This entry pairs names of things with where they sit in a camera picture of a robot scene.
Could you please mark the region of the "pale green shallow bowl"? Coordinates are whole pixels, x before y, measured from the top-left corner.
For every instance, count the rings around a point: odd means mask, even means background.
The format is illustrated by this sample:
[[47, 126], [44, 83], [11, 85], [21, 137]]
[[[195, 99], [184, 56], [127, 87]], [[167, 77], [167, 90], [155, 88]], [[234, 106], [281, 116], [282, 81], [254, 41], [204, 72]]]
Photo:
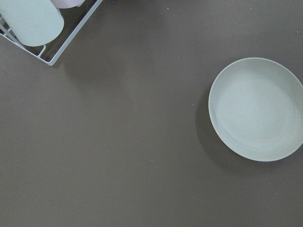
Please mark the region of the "pale green shallow bowl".
[[283, 159], [303, 143], [303, 86], [283, 65], [250, 57], [226, 66], [209, 92], [208, 111], [222, 142], [247, 159]]

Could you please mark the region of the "pale pink cup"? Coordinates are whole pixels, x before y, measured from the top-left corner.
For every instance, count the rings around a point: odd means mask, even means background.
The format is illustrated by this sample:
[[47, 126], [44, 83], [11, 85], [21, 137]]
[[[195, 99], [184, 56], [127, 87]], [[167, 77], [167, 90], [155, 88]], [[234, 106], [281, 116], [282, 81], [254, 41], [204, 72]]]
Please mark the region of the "pale pink cup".
[[85, 0], [51, 0], [58, 9], [69, 9], [80, 6]]

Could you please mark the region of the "pale green cup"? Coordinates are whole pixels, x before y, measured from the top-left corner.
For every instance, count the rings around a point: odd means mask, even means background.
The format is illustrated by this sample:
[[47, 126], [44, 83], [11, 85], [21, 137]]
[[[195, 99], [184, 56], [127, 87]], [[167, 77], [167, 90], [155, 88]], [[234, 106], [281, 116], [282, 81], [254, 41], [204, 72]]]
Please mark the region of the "pale green cup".
[[41, 46], [63, 30], [64, 19], [50, 0], [2, 0], [0, 14], [26, 46]]

